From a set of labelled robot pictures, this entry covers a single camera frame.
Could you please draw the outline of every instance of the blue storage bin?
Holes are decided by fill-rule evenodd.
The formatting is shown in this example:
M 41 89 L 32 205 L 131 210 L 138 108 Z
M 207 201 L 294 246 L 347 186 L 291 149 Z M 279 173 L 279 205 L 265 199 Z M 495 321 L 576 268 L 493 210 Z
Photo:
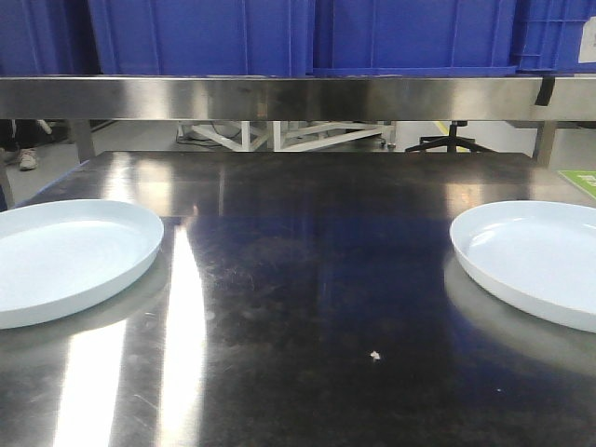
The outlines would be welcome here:
M 109 75 L 312 71 L 314 0 L 89 0 Z
M 0 75 L 98 70 L 86 0 L 2 0 Z
M 516 0 L 318 0 L 315 75 L 506 75 Z
M 592 49 L 580 61 L 584 27 L 594 16 L 595 0 L 518 0 L 511 60 L 523 72 L 596 72 L 596 29 L 586 30 L 584 45 Z

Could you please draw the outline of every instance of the gray floor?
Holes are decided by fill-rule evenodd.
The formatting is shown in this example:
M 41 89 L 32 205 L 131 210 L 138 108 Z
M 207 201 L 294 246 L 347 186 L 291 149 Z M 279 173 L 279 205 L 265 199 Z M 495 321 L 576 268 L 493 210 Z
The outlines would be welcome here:
M 479 144 L 498 152 L 530 155 L 534 150 L 535 129 L 516 129 L 505 122 L 470 122 L 460 134 L 475 138 Z M 433 122 L 400 122 L 398 151 L 418 143 L 423 135 L 440 135 Z M 97 154 L 104 151 L 200 151 L 198 146 L 178 144 L 176 123 L 168 121 L 121 121 L 93 134 Z M 381 150 L 378 139 L 330 148 L 338 151 Z M 37 149 L 39 168 L 20 172 L 7 167 L 7 174 L 17 203 L 33 196 L 47 184 L 78 166 L 73 144 L 53 144 Z M 551 158 L 551 169 L 596 170 L 596 130 L 559 129 Z

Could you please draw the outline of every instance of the person's leg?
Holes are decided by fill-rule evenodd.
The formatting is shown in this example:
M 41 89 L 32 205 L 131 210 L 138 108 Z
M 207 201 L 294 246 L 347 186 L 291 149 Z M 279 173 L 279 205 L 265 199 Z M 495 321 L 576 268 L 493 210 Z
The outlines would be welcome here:
M 37 168 L 37 154 L 35 147 L 39 144 L 41 128 L 34 119 L 15 120 L 15 140 L 20 148 L 20 170 Z

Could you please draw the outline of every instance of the stainless steel shelf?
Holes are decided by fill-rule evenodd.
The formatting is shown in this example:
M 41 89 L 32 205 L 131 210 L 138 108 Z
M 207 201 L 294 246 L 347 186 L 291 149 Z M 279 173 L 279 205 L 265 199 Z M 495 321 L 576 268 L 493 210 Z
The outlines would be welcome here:
M 0 79 L 0 118 L 228 120 L 596 119 L 596 75 L 557 77 Z

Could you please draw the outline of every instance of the oval plate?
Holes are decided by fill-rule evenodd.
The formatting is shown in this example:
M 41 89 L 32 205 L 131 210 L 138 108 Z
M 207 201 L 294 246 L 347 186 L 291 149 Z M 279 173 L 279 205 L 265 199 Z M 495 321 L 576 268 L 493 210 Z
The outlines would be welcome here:
M 164 234 L 153 212 L 68 200 L 0 213 L 0 328 L 66 317 L 137 280 Z
M 460 214 L 450 235 L 460 264 L 497 298 L 596 332 L 596 209 L 496 202 Z

